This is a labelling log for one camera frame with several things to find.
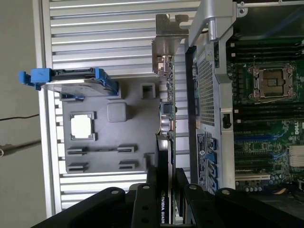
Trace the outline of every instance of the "cpu socket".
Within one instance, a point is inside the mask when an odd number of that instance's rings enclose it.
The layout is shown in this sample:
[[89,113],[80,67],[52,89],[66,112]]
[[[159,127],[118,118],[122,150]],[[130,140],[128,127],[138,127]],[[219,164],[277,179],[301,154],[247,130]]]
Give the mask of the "cpu socket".
[[277,66],[254,66],[253,93],[249,98],[260,103],[290,99],[296,96],[293,88],[293,67],[290,64]]

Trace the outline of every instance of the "capacitor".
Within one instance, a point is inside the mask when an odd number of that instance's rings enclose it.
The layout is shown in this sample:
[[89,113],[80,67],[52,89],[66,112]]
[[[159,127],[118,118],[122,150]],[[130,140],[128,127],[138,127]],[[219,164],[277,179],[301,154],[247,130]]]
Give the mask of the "capacitor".
[[174,131],[174,121],[173,120],[170,121],[169,127],[170,127],[170,131],[173,132]]
[[161,132],[162,133],[167,133],[170,131],[170,126],[169,125],[162,125],[161,126]]
[[170,124],[170,119],[169,119],[169,117],[162,116],[162,118],[161,118],[161,124],[162,124],[162,125],[169,125],[169,124]]

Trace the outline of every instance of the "expansion slot bracket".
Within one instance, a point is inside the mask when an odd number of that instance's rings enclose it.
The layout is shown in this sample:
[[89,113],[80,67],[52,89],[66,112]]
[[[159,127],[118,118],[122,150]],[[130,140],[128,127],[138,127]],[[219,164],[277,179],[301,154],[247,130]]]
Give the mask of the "expansion slot bracket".
[[181,29],[180,24],[189,20],[188,15],[175,15],[170,21],[169,14],[156,15],[156,38],[152,41],[153,72],[162,75],[168,66],[164,56],[174,56],[181,40],[189,34],[188,29]]

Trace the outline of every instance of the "circuit board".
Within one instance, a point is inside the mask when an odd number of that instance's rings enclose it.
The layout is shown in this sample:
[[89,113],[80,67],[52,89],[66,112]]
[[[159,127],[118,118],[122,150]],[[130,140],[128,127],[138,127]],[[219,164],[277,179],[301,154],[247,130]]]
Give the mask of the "circuit board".
[[173,219],[175,221],[175,214],[173,214],[175,208],[174,199],[174,191],[172,186],[173,175],[175,174],[175,159],[176,159],[176,105],[175,105],[175,69],[174,69],[174,56],[165,56],[162,59],[162,63],[164,66],[167,66],[166,70],[163,69],[161,75],[166,80],[167,87],[167,101],[162,101],[160,105],[160,119],[161,119],[161,127],[158,134],[165,135],[165,138],[169,139],[170,147],[168,147],[168,155],[162,159],[164,162],[164,167],[162,169],[168,172],[168,177],[166,185],[164,186],[164,190],[161,194],[161,201],[163,201],[163,197],[166,197],[166,202],[168,205],[165,205],[168,216],[163,214],[163,210],[161,210],[161,223],[164,223]]
[[303,48],[302,39],[227,43],[237,190],[304,179],[304,163],[291,161],[304,154]]

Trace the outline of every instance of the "heatsink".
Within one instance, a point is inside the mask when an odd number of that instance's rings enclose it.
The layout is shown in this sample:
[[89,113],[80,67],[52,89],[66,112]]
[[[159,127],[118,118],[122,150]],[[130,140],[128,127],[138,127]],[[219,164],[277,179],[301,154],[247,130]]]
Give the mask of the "heatsink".
[[289,147],[289,162],[292,167],[304,167],[304,145]]

